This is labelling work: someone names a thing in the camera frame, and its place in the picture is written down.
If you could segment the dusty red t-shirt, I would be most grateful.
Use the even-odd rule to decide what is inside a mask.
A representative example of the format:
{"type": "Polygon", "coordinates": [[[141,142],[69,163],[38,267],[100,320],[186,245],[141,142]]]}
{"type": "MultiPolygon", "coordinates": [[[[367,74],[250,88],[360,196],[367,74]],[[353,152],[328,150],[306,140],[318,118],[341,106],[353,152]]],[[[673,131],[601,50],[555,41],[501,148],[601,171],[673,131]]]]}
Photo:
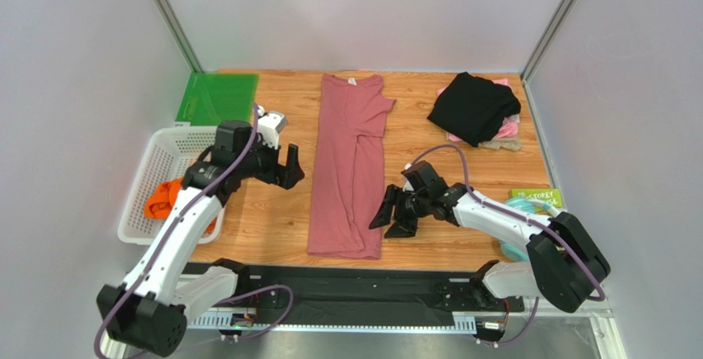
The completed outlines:
{"type": "Polygon", "coordinates": [[[370,224],[385,194],[383,138],[394,100],[384,79],[321,81],[307,252],[312,256],[378,260],[381,232],[370,224]]]}

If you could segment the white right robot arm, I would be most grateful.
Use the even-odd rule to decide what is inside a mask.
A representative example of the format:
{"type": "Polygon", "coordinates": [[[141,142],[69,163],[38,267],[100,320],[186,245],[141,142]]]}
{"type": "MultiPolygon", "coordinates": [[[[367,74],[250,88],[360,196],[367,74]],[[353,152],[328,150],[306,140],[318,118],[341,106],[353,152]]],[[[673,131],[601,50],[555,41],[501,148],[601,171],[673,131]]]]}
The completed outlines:
{"type": "Polygon", "coordinates": [[[387,239],[412,238],[420,219],[432,216],[514,247],[525,261],[487,262],[474,275],[479,293],[489,299],[540,297],[566,313],[605,299],[602,282],[611,266],[575,215],[529,213],[464,183],[448,185],[425,161],[408,165],[402,175],[403,186],[387,186],[370,229],[385,227],[387,239]]]}

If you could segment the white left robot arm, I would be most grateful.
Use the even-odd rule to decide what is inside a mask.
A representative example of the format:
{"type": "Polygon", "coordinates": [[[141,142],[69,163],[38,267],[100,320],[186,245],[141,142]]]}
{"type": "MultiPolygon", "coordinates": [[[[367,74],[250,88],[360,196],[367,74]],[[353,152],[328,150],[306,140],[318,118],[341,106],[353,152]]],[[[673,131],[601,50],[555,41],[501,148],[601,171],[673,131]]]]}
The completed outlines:
{"type": "Polygon", "coordinates": [[[281,113],[271,111],[255,116],[253,123],[229,120],[216,128],[214,143],[186,170],[175,206],[146,253],[119,285],[105,285],[98,293],[97,357],[105,356],[104,337],[141,354],[167,357],[177,350],[187,325],[211,307],[249,304],[263,293],[252,288],[247,266],[224,258],[195,280],[178,282],[206,228],[244,180],[290,190],[304,178],[296,145],[289,145],[285,164],[278,162],[286,124],[281,113]]]}

